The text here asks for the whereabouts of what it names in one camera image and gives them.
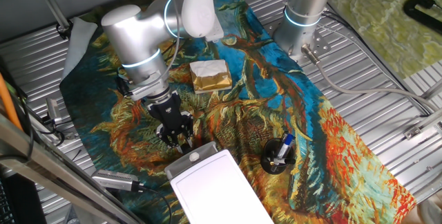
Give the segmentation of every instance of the white lid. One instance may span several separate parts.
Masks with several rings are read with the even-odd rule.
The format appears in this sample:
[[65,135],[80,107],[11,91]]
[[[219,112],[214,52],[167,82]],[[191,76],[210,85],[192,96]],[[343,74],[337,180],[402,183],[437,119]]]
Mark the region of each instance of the white lid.
[[141,8],[136,5],[127,5],[111,10],[102,19],[102,26],[111,26],[123,20],[131,18],[141,12]]

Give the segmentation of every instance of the white paper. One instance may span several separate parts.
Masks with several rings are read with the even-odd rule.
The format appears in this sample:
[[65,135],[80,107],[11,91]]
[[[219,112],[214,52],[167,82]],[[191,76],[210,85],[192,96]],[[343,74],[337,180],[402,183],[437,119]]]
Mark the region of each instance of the white paper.
[[198,77],[214,76],[219,73],[226,73],[226,61],[223,59],[211,61],[199,61],[191,63],[191,70]]
[[64,70],[61,79],[64,79],[78,62],[83,58],[88,49],[89,41],[97,29],[97,24],[89,23],[78,17],[73,19],[74,27],[70,34],[68,55],[64,63]]

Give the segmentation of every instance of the black clamp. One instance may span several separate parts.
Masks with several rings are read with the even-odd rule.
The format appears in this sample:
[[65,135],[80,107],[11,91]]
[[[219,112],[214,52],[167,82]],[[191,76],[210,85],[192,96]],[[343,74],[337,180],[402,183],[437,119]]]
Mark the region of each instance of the black clamp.
[[268,174],[278,175],[284,172],[287,165],[294,164],[294,150],[292,147],[288,147],[282,158],[278,158],[278,153],[281,151],[282,146],[285,143],[287,136],[290,135],[287,132],[281,138],[272,138],[264,146],[264,151],[261,155],[261,167]]
[[407,0],[403,5],[403,11],[406,13],[406,15],[442,35],[442,22],[421,12],[420,10],[417,10],[417,5],[420,5],[426,9],[430,9],[433,6],[436,6],[439,9],[442,8],[436,4],[435,0]]
[[58,35],[60,35],[60,37],[63,38],[63,40],[70,39],[70,34],[72,32],[72,29],[74,28],[74,23],[71,20],[68,20],[68,23],[69,23],[69,28],[65,30],[61,28],[60,24],[57,24],[57,26],[55,26]]

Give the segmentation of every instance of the gray cable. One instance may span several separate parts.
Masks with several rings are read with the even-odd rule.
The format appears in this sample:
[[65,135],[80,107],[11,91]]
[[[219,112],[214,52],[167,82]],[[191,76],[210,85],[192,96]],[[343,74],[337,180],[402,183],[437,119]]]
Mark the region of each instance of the gray cable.
[[324,68],[320,64],[320,62],[318,62],[316,64],[316,66],[318,67],[319,72],[323,75],[324,79],[330,84],[330,86],[332,88],[336,89],[337,91],[342,92],[342,93],[349,93],[349,94],[365,94],[365,93],[379,93],[379,92],[399,93],[401,95],[412,97],[412,98],[422,102],[423,104],[425,104],[428,107],[430,107],[434,112],[438,111],[438,108],[435,107],[435,105],[433,105],[431,102],[427,101],[426,99],[424,99],[424,98],[422,98],[420,96],[417,96],[417,95],[415,95],[413,93],[410,93],[408,91],[401,90],[401,89],[396,89],[396,88],[373,88],[373,89],[367,89],[367,90],[348,90],[348,89],[341,88],[341,87],[337,86],[335,83],[333,83],[330,80],[330,78],[325,73]]
[[173,3],[173,7],[175,8],[175,16],[177,17],[177,41],[176,41],[176,45],[175,45],[175,52],[173,53],[171,63],[167,66],[166,72],[164,72],[160,76],[160,78],[158,78],[158,79],[161,79],[162,77],[164,77],[164,75],[166,75],[168,73],[168,71],[171,69],[173,62],[175,61],[175,58],[177,57],[178,49],[180,48],[180,18],[178,17],[178,7],[177,7],[175,0],[172,0],[172,3]]

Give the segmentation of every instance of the metal grate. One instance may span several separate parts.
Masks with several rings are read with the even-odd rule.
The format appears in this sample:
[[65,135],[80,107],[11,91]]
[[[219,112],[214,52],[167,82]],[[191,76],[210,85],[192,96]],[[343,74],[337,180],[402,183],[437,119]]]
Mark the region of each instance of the metal grate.
[[14,214],[12,213],[11,204],[0,179],[0,224],[17,223]]

